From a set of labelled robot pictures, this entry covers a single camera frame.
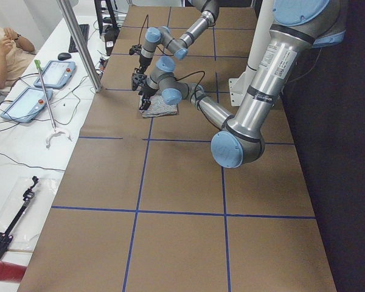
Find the person's arm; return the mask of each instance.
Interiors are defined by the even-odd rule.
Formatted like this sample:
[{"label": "person's arm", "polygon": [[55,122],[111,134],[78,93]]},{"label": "person's arm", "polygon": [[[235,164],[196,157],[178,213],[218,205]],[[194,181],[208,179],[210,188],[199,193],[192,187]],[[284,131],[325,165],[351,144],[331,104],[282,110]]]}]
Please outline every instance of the person's arm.
[{"label": "person's arm", "polygon": [[5,36],[0,40],[0,88],[5,88],[7,81],[7,54],[12,49],[12,41]]},{"label": "person's arm", "polygon": [[35,51],[34,45],[24,36],[19,35],[13,29],[6,27],[4,29],[5,35],[12,41],[15,41],[16,46],[21,48],[26,52],[33,52]]}]

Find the tablet device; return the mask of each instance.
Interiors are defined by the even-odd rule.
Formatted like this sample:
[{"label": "tablet device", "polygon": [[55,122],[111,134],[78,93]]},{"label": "tablet device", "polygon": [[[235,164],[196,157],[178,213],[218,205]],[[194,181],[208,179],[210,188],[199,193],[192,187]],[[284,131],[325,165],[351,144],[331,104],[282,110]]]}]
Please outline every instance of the tablet device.
[{"label": "tablet device", "polygon": [[[67,84],[75,71],[75,63],[73,61],[51,60],[43,69],[42,76],[46,88],[61,89]],[[42,88],[41,80],[34,82],[34,86]]]},{"label": "tablet device", "polygon": [[[53,96],[53,90],[47,89],[47,98]],[[29,123],[46,106],[43,90],[27,87],[0,116],[14,122]]]}]

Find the white stand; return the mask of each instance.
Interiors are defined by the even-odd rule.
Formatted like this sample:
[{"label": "white stand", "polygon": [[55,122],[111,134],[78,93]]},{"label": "white stand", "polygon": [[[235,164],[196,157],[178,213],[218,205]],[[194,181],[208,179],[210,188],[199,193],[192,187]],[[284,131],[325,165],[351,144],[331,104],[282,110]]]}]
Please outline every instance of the white stand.
[{"label": "white stand", "polygon": [[273,23],[273,2],[274,0],[263,0],[262,2],[245,72],[239,78],[229,79],[232,106],[240,106],[242,103],[251,80],[253,80],[256,70],[258,70],[258,66],[265,54],[266,47],[270,42],[269,29]]}]

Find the beige shirt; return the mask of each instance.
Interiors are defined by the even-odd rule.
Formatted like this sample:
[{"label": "beige shirt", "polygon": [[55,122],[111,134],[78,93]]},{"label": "beige shirt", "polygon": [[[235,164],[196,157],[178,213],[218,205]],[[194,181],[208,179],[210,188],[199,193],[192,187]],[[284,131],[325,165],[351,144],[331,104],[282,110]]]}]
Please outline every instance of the beige shirt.
[{"label": "beige shirt", "polygon": [[[0,27],[0,40],[4,37],[4,30]],[[11,86],[12,83],[19,78],[28,65],[32,62],[34,55],[24,52],[16,47],[15,42],[11,51],[7,54],[7,81],[6,86]]]}]

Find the red cylinder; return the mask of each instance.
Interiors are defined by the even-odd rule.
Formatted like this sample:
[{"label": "red cylinder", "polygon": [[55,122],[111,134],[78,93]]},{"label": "red cylinder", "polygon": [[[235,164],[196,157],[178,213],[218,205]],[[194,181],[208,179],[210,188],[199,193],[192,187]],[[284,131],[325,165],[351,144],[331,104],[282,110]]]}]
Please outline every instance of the red cylinder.
[{"label": "red cylinder", "polygon": [[0,281],[20,283],[27,267],[0,261]]}]

